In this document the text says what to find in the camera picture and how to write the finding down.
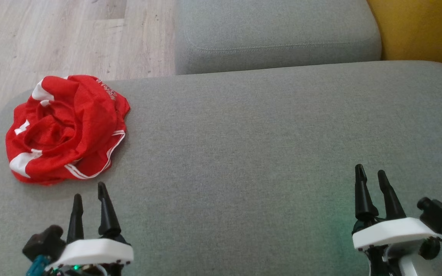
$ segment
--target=red and white garment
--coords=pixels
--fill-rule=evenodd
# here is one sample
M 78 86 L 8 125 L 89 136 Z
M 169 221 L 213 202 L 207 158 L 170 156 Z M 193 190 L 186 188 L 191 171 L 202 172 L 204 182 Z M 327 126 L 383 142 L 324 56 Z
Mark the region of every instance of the red and white garment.
M 43 185 L 99 175 L 125 136 L 129 110 L 126 98 L 97 77 L 45 77 L 14 110 L 6 136 L 12 173 Z

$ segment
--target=mustard yellow fabric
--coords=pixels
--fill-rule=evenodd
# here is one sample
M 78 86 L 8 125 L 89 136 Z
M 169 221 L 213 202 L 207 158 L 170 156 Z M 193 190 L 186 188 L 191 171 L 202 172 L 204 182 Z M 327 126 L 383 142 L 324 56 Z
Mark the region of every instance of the mustard yellow fabric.
M 442 62 L 442 0 L 368 0 L 384 60 Z

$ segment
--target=gray sofa seat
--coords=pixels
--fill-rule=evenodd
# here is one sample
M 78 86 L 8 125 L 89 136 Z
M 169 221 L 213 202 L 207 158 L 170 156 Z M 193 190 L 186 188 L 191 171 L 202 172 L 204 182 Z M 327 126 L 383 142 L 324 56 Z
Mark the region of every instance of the gray sofa seat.
M 52 187 L 17 182 L 0 114 L 0 274 L 27 239 L 67 232 L 81 193 L 98 237 L 107 184 L 135 262 L 124 275 L 367 275 L 353 249 L 354 166 L 384 215 L 384 169 L 405 212 L 442 200 L 442 64 L 378 61 L 107 82 L 132 107 L 112 168 Z M 442 276 L 442 252 L 432 261 Z
M 177 74 L 378 61 L 366 0 L 179 0 Z

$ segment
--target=wooden floor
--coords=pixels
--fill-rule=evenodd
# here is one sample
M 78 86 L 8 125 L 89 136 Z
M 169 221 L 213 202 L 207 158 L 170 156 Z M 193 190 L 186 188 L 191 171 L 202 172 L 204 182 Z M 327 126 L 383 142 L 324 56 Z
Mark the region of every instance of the wooden floor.
M 0 0 L 0 109 L 47 75 L 104 81 L 173 75 L 174 4 Z

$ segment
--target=blue cable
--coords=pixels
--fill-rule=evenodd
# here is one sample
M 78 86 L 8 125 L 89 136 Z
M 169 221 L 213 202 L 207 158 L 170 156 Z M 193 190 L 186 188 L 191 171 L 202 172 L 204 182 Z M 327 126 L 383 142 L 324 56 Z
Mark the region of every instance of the blue cable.
M 45 267 L 49 265 L 51 259 L 44 255 L 38 255 L 37 258 L 33 261 L 32 265 L 26 272 L 26 276 L 42 276 L 44 273 Z

